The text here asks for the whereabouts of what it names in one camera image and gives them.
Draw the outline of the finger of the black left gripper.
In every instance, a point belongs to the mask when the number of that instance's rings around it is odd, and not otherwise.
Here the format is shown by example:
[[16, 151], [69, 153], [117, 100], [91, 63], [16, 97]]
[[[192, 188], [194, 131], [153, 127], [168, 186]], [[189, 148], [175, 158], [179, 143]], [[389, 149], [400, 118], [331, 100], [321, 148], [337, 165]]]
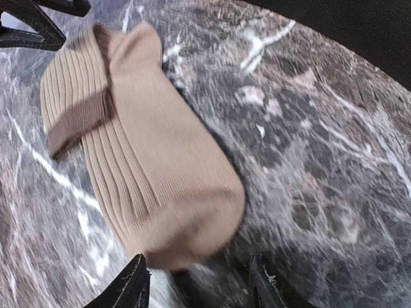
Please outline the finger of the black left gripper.
[[10, 1], [1, 0], [1, 13], [8, 13], [33, 29], [32, 32], [1, 26], [1, 47], [25, 47], [48, 51], [58, 51], [65, 43], [66, 36], [49, 18], [42, 7], [85, 17], [91, 9], [88, 0], [72, 1]]

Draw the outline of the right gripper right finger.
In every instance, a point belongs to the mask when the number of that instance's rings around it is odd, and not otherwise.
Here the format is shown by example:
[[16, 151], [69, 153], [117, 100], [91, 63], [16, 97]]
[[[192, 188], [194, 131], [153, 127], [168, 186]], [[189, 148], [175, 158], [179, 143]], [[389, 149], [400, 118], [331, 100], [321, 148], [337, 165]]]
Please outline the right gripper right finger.
[[267, 255], [251, 258], [248, 291], [250, 308], [315, 308], [280, 274]]

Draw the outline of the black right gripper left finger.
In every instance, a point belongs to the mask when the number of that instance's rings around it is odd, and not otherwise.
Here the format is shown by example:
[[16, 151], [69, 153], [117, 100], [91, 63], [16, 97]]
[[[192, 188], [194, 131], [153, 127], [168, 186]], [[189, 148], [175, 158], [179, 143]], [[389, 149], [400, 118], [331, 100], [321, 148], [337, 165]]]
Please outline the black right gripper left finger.
[[85, 308], [148, 308], [150, 272], [143, 254], [137, 254], [119, 275]]

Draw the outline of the brown sock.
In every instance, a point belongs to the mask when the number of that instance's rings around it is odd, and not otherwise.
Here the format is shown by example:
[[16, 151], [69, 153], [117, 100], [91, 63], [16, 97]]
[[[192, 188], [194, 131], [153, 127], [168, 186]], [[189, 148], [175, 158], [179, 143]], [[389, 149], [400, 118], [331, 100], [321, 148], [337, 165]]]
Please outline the brown sock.
[[151, 25], [81, 32], [44, 71], [40, 103], [49, 155], [82, 144], [100, 209], [128, 256], [180, 270], [233, 237], [243, 184], [165, 75]]

